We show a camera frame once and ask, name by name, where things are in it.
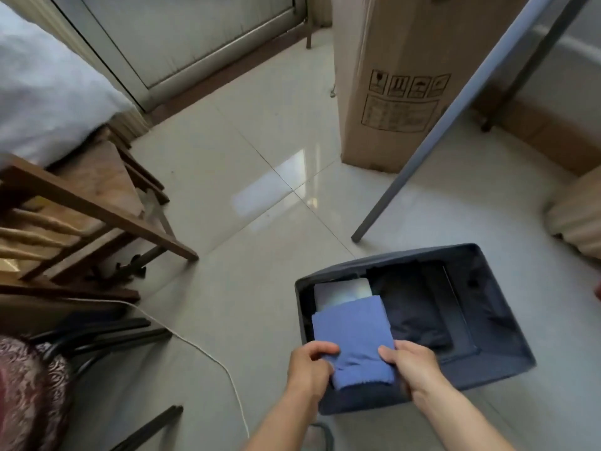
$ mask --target gray metal pole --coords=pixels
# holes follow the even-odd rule
[[[553,25],[549,29],[549,33],[547,33],[540,41],[536,50],[517,74],[505,93],[503,93],[499,104],[497,104],[494,111],[492,111],[484,125],[482,125],[482,131],[489,132],[491,130],[495,122],[499,120],[499,117],[507,107],[507,104],[515,97],[517,92],[522,90],[522,87],[528,82],[540,64],[545,60],[555,43],[559,41],[560,37],[566,32],[584,5],[587,4],[587,1],[588,0],[570,0],[567,3],[563,11],[561,11],[560,16],[553,22]]]
[[[369,228],[372,227],[378,217],[388,207],[388,204],[390,204],[402,187],[416,172],[417,168],[421,166],[424,160],[432,152],[436,143],[455,121],[457,116],[459,116],[463,109],[468,107],[495,68],[507,56],[520,38],[522,38],[522,36],[530,29],[537,17],[550,2],[551,0],[529,0],[528,3],[526,3],[522,12],[517,15],[505,34],[499,39],[499,42],[493,47],[474,75],[451,103],[447,111],[440,117],[440,120],[436,125],[434,125],[432,131],[425,137],[424,141],[417,148],[407,164],[403,166],[401,172],[396,176],[390,187],[388,187],[367,217],[365,217],[363,223],[359,225],[355,233],[351,236],[353,242],[359,242]]]

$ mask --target door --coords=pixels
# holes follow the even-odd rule
[[[305,0],[53,0],[147,111],[303,21]]]

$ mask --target folded cloth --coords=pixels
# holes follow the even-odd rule
[[[384,267],[374,273],[372,291],[380,295],[395,340],[429,348],[452,345],[434,296],[417,262]]]
[[[333,341],[340,346],[340,354],[324,356],[334,365],[335,389],[371,382],[394,383],[393,368],[378,355],[380,345],[394,348],[380,296],[334,305],[313,314],[311,319],[315,340]]]
[[[313,287],[317,311],[322,311],[339,303],[372,296],[370,281],[366,278],[317,283]]]

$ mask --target white bedding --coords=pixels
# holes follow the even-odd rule
[[[0,153],[48,166],[132,107],[79,55],[0,2]]]

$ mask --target door frame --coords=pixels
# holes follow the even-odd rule
[[[146,112],[295,27],[306,18],[306,0],[292,0],[293,6],[283,13],[148,88],[83,0],[52,1]]]

